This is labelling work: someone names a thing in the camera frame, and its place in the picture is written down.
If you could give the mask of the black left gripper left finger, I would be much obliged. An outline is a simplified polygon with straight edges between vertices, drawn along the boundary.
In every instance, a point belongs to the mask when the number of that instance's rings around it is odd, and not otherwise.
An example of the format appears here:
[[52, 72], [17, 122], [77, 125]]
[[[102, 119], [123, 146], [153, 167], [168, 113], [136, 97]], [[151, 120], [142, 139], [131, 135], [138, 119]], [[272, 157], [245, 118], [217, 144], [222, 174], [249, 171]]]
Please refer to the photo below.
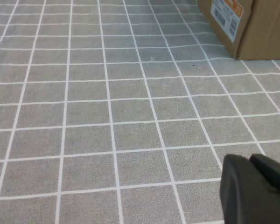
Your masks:
[[280, 203], [249, 201], [249, 159], [227, 154], [223, 161], [220, 201], [226, 224], [280, 224]]

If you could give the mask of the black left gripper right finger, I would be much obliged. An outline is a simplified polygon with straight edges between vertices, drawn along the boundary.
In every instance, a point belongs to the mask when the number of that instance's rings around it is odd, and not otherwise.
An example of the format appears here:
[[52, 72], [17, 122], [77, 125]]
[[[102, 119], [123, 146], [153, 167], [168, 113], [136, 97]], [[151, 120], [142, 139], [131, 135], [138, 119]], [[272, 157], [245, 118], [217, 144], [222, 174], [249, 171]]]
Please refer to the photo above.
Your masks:
[[280, 163], [262, 154], [253, 154], [249, 162], [249, 201], [280, 203]]

